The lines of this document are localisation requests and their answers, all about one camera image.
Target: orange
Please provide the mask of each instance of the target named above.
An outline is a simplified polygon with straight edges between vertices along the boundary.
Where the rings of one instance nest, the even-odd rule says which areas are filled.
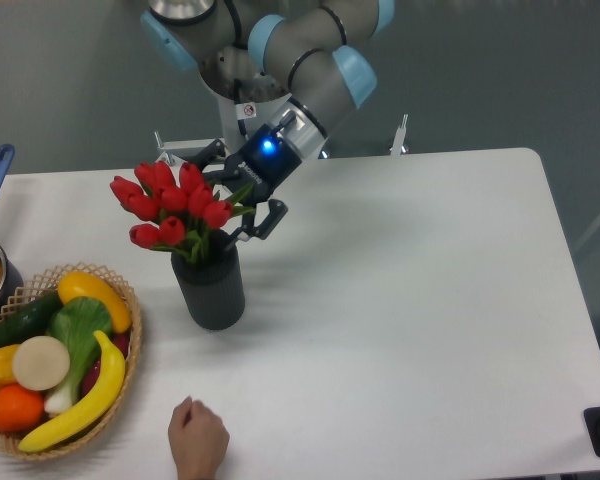
[[[44,399],[18,384],[0,389],[0,433],[35,427],[44,413]]]

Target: light blue joint cap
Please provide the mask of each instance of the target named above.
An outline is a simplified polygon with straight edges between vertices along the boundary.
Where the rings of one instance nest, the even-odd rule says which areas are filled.
[[[267,43],[275,28],[283,21],[284,17],[280,15],[267,15],[266,17],[262,17],[251,29],[247,48],[249,49],[249,55],[251,55],[251,58],[255,60],[263,72],[264,54],[267,51]]]
[[[389,25],[395,13],[395,0],[378,0],[378,25],[376,25],[373,35]]]
[[[180,42],[151,13],[144,12],[140,17],[140,23],[162,59],[173,68],[184,72],[193,70],[198,66],[195,58],[180,45]]]
[[[333,52],[333,59],[340,69],[342,79],[349,89],[356,108],[359,110],[362,103],[378,85],[378,78],[373,68],[362,55],[346,45]]]

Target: gray floor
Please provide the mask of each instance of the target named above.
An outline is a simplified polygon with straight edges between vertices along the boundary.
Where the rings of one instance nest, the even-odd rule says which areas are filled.
[[[573,245],[600,211],[600,1],[396,3],[394,23],[361,48],[378,90],[332,153],[384,153],[403,113],[414,153],[530,147]],[[156,57],[143,8],[0,2],[0,144],[18,149],[13,173],[131,167],[155,158],[156,129],[221,135],[198,75]],[[600,341],[600,235],[575,263]]]

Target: purple vegetable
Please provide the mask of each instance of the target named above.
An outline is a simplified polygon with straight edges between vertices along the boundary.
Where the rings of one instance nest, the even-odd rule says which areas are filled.
[[[126,333],[117,333],[111,337],[111,342],[118,347],[124,358],[127,358],[127,355],[129,355],[129,335]]]
[[[93,364],[87,374],[82,379],[82,385],[80,386],[80,393],[84,397],[91,391],[93,386],[96,384],[98,377],[100,376],[100,359]]]
[[[122,352],[124,358],[129,355],[129,335],[126,333],[118,333],[111,337],[111,342],[118,347],[118,350]],[[100,359],[89,369],[87,374],[82,379],[82,385],[80,386],[80,393],[84,397],[91,391],[93,386],[96,384],[98,377],[100,376]]]

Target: blue led light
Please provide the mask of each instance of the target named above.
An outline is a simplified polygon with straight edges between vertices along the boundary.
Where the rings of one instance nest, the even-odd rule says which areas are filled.
[[[265,140],[262,142],[262,153],[269,155],[276,151],[276,146],[271,140]]]

